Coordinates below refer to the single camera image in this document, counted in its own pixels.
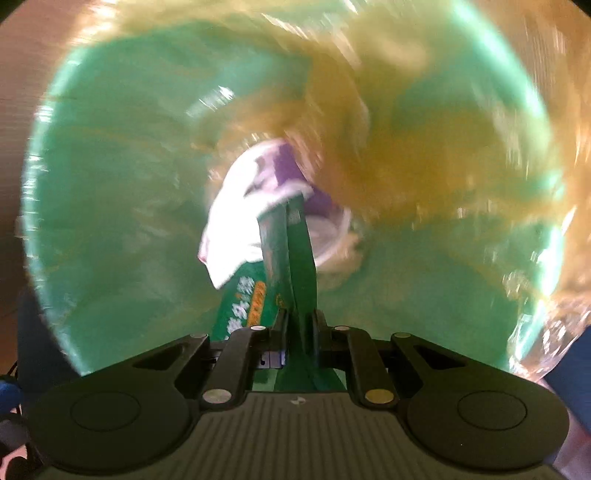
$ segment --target plastic bag liner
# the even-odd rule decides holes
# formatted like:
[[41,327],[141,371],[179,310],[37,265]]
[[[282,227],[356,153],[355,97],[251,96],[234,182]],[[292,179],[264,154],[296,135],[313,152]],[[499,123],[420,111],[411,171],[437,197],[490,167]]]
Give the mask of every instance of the plastic bag liner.
[[93,4],[39,107],[22,197],[72,364],[211,331],[209,205],[240,153],[284,137],[353,215],[319,273],[329,324],[542,376],[591,300],[591,26],[567,4]]

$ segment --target silver screw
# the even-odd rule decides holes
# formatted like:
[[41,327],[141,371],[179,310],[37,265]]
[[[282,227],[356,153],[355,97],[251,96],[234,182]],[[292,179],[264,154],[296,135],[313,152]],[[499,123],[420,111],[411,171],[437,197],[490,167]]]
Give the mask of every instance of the silver screw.
[[384,388],[374,388],[365,393],[365,400],[375,405],[386,405],[394,399],[394,394]]
[[211,390],[207,390],[203,394],[202,398],[207,403],[221,405],[222,403],[230,401],[230,399],[232,398],[232,394],[224,388],[212,388]]

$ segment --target orange label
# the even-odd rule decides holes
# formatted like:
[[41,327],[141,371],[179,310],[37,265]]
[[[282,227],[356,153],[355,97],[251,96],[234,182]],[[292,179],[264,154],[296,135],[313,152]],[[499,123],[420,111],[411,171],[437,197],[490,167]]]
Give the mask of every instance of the orange label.
[[248,312],[247,326],[261,324],[262,308],[265,304],[265,295],[267,294],[267,286],[264,282],[258,281],[255,283],[255,290],[252,294],[251,311]]

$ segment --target green plastic container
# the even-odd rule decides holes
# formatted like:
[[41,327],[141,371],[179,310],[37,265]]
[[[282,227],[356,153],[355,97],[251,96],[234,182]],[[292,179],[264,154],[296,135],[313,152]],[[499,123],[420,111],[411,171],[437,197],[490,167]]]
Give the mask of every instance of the green plastic container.
[[[466,89],[482,78],[505,104],[531,117],[524,148],[543,156],[550,123],[510,48],[460,0],[449,28],[473,48],[413,85],[395,106],[393,128],[419,124],[434,105],[471,101]],[[222,294],[196,259],[207,219],[209,154],[191,146],[195,123],[187,113],[220,87],[243,96],[280,85],[284,95],[299,98],[308,67],[306,59],[229,41],[220,28],[197,21],[70,53],[34,125],[22,216],[28,269],[48,325],[80,373],[212,330]],[[222,127],[212,125],[200,137],[215,145]],[[552,172],[522,194],[549,198],[560,181],[560,172]],[[447,225],[452,250],[455,238],[464,248],[474,231],[497,221]],[[363,327],[378,338],[411,332],[507,369],[518,303],[437,247],[437,228],[371,232],[362,268],[320,293],[319,307],[332,325]],[[476,238],[473,247],[479,248]],[[554,290],[562,258],[558,226],[514,228],[503,248],[529,282],[546,294]],[[549,254],[533,262],[532,252],[541,251]],[[392,291],[392,279],[403,294]],[[517,337],[524,356],[545,311],[530,301],[521,313],[530,315]]]

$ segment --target black cable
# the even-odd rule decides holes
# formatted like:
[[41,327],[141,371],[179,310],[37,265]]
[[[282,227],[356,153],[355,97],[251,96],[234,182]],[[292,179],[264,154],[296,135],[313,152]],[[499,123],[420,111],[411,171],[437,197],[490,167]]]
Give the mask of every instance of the black cable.
[[8,371],[7,375],[12,375],[12,372],[14,372],[17,369],[17,363],[18,362],[14,362],[12,364],[12,367],[10,367],[10,370]]

